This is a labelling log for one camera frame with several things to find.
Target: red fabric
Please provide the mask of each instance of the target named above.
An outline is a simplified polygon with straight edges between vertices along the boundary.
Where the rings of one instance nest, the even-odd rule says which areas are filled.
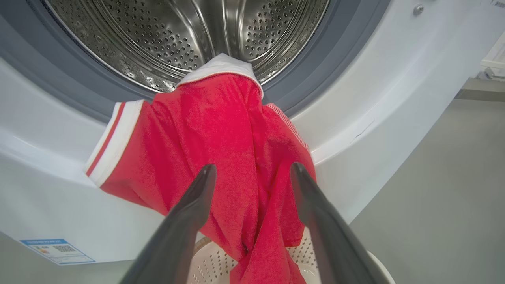
[[[166,215],[201,168],[217,167],[211,213],[201,232],[239,261],[234,283],[305,283],[285,247],[304,225],[289,169],[310,153],[279,114],[262,106],[250,78],[215,75],[144,102],[128,145],[101,188]]]

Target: sticker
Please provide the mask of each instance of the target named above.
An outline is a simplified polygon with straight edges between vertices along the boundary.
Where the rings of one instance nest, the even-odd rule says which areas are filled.
[[[20,242],[58,265],[95,262],[64,239],[20,240]]]
[[[500,1],[496,1],[496,0],[491,0],[491,5],[495,5],[498,8],[505,9],[505,3],[504,2],[500,2]]]

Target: white laundry basket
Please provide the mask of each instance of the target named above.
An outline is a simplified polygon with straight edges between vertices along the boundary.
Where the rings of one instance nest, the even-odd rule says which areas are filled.
[[[314,253],[309,230],[305,228],[299,246],[286,249],[291,258],[298,264],[307,284],[321,284],[316,254]],[[379,268],[381,268],[389,282],[394,284],[391,274],[389,274],[384,265],[373,254],[368,253]],[[227,255],[216,243],[212,242],[209,238],[203,238],[195,244],[186,283],[228,284],[230,283],[230,271],[237,263],[236,260]]]

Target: gray floor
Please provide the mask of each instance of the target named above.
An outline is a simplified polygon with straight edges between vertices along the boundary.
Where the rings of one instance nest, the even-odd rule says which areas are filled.
[[[352,222],[396,283],[505,283],[505,103],[454,100]]]

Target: washing machine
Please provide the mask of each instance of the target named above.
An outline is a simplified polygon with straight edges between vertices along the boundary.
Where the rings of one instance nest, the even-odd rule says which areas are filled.
[[[4,0],[0,27],[0,230],[79,264],[134,259],[163,219],[82,172],[115,102],[170,92],[219,53],[250,62],[351,222],[478,73],[505,4]]]

